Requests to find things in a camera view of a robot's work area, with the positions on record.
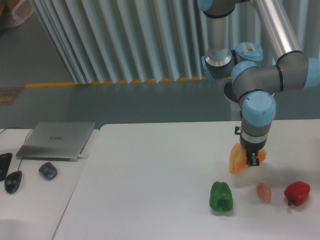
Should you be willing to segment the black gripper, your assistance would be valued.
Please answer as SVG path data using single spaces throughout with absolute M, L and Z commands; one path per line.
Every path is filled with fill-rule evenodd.
M 258 143 L 253 143 L 253 142 L 249 142 L 249 141 L 245 140 L 242 136 L 240 136 L 239 142 L 243 146 L 243 148 L 247 151 L 246 152 L 247 165 L 248 166 L 258 166 L 259 165 L 259 158 L 258 158 L 257 152 L 265 146 L 267 140 L 265 139 L 264 141 L 261 141 Z

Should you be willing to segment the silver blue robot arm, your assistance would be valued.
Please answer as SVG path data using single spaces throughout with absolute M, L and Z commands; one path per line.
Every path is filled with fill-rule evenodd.
M 239 43 L 229 48 L 228 17 L 236 6 L 234 0 L 200 0 L 197 5 L 207 20 L 208 47 L 202 57 L 209 79 L 231 76 L 229 98 L 239 104 L 241 126 L 235 128 L 245 149 L 249 166 L 258 166 L 259 151 L 265 146 L 276 114 L 274 93 L 305 89 L 320 83 L 320 62 L 308 58 L 283 6 L 277 0 L 252 0 L 258 17 L 271 42 L 275 64 L 260 68 L 263 59 L 259 45 Z

